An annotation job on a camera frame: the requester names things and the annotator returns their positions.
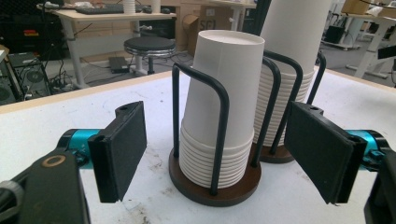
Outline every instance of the wooden base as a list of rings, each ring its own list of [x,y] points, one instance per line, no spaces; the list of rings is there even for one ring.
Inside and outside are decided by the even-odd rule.
[[[198,186],[184,176],[178,158],[175,158],[173,153],[174,150],[172,149],[169,155],[169,175],[175,187],[187,198],[204,205],[227,207],[241,203],[253,194],[262,177],[260,163],[256,168],[250,166],[253,154],[250,151],[247,169],[242,179],[231,187],[218,189],[218,194],[214,196],[209,193],[210,189]]]
[[[276,154],[272,155],[270,153],[270,147],[262,147],[262,154],[260,155],[260,161],[268,162],[268,163],[286,163],[290,161],[294,161],[294,158],[285,148],[285,146],[279,146],[276,149]]]

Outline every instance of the stool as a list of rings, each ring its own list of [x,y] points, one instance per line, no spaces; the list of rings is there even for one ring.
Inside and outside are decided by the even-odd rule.
[[[153,59],[154,56],[169,56],[176,50],[174,41],[158,36],[140,36],[128,39],[124,42],[124,49],[126,52],[136,56],[148,57],[148,71],[147,75],[154,74]],[[136,72],[143,73],[140,64],[136,58]]]

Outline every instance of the stack of paper cups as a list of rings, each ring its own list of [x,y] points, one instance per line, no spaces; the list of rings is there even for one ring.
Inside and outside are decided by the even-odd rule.
[[[124,14],[135,14],[134,0],[122,0]]]
[[[161,0],[151,0],[152,13],[161,12]]]
[[[254,113],[264,40],[233,31],[198,35],[193,68],[218,80],[230,97],[230,112],[219,188],[237,183],[245,173],[254,136]],[[180,130],[180,169],[192,182],[210,187],[219,123],[219,97],[192,79]]]
[[[262,34],[266,49],[295,60],[303,68],[303,84],[296,101],[303,101],[314,75],[314,65],[318,48],[332,0],[277,0],[271,3]],[[292,84],[296,78],[295,70],[284,63],[274,61],[281,72],[281,86],[264,145],[270,147],[274,142],[281,117],[288,102]],[[272,89],[271,71],[262,69],[259,98],[255,117],[255,139],[257,142],[262,120]],[[283,145],[282,134],[280,145]]]

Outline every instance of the stool leg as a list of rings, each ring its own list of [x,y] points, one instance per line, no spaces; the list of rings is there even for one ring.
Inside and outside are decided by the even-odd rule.
[[[137,71],[142,71],[143,70],[142,56],[135,56],[134,61],[136,63],[136,70]]]
[[[148,75],[154,74],[154,60],[151,57],[148,57]]]

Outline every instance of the black stool seat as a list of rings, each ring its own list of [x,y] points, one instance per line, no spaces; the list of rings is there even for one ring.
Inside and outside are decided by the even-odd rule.
[[[176,50],[174,41],[158,36],[141,36],[124,42],[124,49],[139,56],[167,56]]]

